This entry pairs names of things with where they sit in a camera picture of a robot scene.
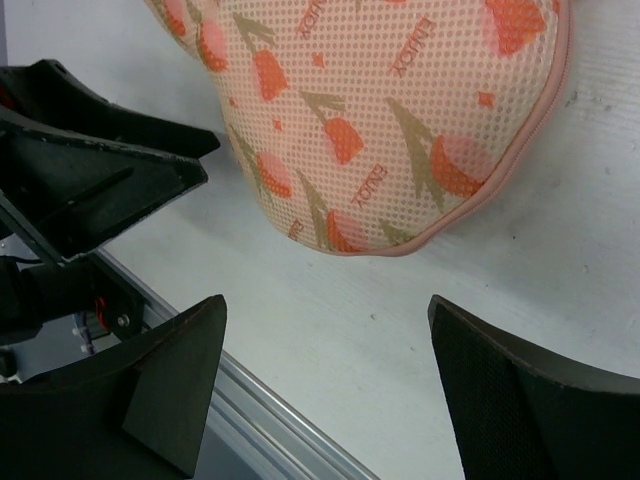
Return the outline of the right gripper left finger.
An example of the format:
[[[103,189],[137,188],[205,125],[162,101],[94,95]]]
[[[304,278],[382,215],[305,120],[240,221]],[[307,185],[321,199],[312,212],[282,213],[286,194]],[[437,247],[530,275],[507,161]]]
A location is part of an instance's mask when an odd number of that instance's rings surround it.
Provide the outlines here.
[[[1,389],[4,479],[190,479],[227,321],[211,296],[94,356]]]

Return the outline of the floral mesh laundry bag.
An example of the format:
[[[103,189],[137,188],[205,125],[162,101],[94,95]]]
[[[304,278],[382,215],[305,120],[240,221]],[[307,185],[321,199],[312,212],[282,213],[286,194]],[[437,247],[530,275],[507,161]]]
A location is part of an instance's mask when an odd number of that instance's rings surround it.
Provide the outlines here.
[[[405,255],[489,199],[567,74],[566,1],[152,1],[271,224]]]

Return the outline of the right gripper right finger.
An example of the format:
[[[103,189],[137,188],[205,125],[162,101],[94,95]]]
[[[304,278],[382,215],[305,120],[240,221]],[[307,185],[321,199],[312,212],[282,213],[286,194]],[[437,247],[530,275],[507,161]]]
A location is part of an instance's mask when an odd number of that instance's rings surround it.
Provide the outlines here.
[[[638,478],[638,379],[559,355],[439,295],[428,319],[466,478]]]

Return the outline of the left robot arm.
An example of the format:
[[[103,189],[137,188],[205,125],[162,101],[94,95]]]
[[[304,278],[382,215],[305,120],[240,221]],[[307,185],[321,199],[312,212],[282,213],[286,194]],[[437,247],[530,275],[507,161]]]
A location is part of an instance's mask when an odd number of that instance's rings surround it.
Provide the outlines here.
[[[97,250],[205,184],[208,130],[120,107],[60,62],[1,70],[1,234],[28,259],[1,259],[1,342],[34,338],[74,316],[86,348],[93,316],[104,334],[141,331],[143,301]]]

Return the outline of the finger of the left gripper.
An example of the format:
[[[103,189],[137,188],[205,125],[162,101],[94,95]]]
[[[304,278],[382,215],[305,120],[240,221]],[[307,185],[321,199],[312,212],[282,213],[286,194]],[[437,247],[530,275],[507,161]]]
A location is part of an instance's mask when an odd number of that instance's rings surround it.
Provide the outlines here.
[[[207,152],[207,131],[158,119],[104,138],[4,117],[1,227],[67,263],[205,184]]]
[[[208,130],[118,106],[85,86],[57,60],[1,68],[1,105],[74,133],[199,159],[220,147]]]

